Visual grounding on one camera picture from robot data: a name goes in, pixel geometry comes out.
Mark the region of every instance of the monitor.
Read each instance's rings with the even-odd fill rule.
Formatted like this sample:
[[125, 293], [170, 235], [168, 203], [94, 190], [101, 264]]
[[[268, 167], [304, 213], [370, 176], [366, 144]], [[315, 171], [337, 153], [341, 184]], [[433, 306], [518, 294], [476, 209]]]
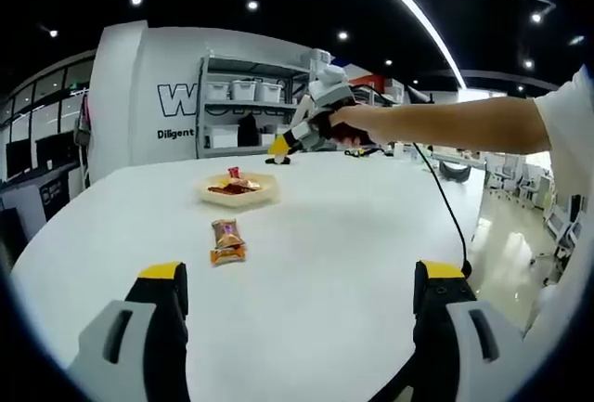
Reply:
[[78, 162], [78, 148], [74, 144], [74, 133], [60, 133], [37, 139], [37, 165], [46, 166], [52, 162], [53, 168], [70, 162]]
[[24, 139], [7, 143], [6, 176], [11, 178], [31, 168], [31, 140]]

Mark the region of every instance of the white chair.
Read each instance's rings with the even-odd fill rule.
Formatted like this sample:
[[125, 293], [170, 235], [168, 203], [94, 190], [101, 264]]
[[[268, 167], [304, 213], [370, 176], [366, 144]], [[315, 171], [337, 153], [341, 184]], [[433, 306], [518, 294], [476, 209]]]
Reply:
[[555, 203], [553, 211], [546, 221], [547, 231], [555, 239], [555, 251], [552, 253], [540, 253], [537, 257], [530, 260], [530, 266], [537, 260], [549, 259], [551, 261], [551, 269], [543, 281], [545, 286], [549, 284], [551, 275], [554, 273], [559, 277], [569, 262], [569, 257], [577, 244], [577, 239], [582, 230], [581, 222], [583, 221], [584, 212], [581, 211], [581, 206], [581, 197], [572, 197], [568, 200], [567, 212]]
[[506, 154], [501, 167], [491, 173], [492, 179], [489, 181], [489, 187], [503, 190], [508, 200], [511, 200], [513, 194], [517, 191], [518, 183], [523, 175], [523, 156]]
[[528, 206], [534, 208], [533, 196], [538, 192], [540, 186], [540, 176], [537, 180], [532, 180], [528, 169], [528, 164], [525, 163], [522, 167], [522, 178], [518, 184], [520, 193], [518, 196], [518, 203], [522, 204], [522, 207]]

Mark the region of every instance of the ceiling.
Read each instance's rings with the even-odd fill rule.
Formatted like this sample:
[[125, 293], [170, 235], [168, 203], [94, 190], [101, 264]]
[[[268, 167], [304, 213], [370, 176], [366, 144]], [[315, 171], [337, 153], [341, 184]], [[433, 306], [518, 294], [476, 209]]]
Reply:
[[[332, 55], [404, 83], [420, 79], [419, 89], [456, 88], [452, 77], [428, 72], [448, 70], [440, 51], [398, 0], [7, 0], [11, 23], [0, 47], [0, 94], [42, 68], [97, 47], [105, 26], [147, 19], [151, 27], [220, 27], [255, 32]], [[576, 71], [582, 52], [569, 46], [575, 26], [560, 7], [538, 25], [530, 21], [546, 5], [534, 0], [415, 0], [442, 35], [461, 70], [502, 71], [561, 84]], [[57, 38], [47, 32], [56, 29]], [[337, 32], [346, 30], [346, 42]], [[386, 59], [392, 66], [384, 64]], [[523, 60], [535, 68], [527, 71]], [[467, 79], [469, 86], [511, 89], [508, 84]]]

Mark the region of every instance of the yellow plate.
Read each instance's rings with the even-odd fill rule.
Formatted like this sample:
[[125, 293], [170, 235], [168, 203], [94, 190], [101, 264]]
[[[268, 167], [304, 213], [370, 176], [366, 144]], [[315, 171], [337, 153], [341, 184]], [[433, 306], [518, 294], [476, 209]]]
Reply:
[[241, 177], [257, 182], [262, 187], [256, 191], [241, 193], [240, 195], [225, 195], [210, 191], [209, 187], [224, 187], [229, 182], [229, 175], [215, 175], [202, 180], [198, 184], [200, 199], [225, 207], [244, 207], [261, 202], [275, 200], [280, 192], [277, 179], [273, 175], [259, 175], [257, 173], [241, 172]]

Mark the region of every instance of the white table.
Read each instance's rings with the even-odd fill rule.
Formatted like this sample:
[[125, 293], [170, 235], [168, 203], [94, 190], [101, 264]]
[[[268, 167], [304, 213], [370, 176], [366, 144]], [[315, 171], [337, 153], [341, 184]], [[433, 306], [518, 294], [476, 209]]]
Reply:
[[[80, 331], [141, 269], [187, 265], [187, 385], [193, 400], [354, 401], [414, 350], [415, 263], [461, 266], [458, 233], [420, 163], [376, 154], [218, 158], [126, 168], [97, 182], [35, 236], [12, 277], [61, 367]], [[201, 203], [195, 184], [238, 165], [271, 173], [280, 203], [242, 212]], [[467, 243], [484, 172], [444, 189]], [[245, 263], [211, 267], [211, 222], [236, 216]]]

